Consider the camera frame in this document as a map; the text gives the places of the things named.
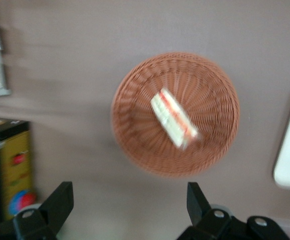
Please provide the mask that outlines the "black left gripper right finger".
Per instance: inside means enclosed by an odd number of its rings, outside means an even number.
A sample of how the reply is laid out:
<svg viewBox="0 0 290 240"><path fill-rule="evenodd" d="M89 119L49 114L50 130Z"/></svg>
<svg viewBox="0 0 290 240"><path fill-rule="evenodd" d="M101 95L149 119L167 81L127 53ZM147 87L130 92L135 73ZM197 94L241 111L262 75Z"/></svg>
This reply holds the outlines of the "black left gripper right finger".
<svg viewBox="0 0 290 240"><path fill-rule="evenodd" d="M232 217L219 206L212 207L196 182L187 185L187 212L192 225L186 230L189 240L230 240Z"/></svg>

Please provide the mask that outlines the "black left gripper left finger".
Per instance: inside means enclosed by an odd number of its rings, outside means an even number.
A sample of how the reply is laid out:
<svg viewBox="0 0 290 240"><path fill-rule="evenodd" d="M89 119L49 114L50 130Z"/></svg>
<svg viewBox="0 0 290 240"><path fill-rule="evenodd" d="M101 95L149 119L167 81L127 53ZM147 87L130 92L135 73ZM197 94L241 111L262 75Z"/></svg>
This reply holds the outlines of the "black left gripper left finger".
<svg viewBox="0 0 290 240"><path fill-rule="evenodd" d="M16 239L55 240L73 207L73 183L64 181L38 208L22 210L14 217Z"/></svg>

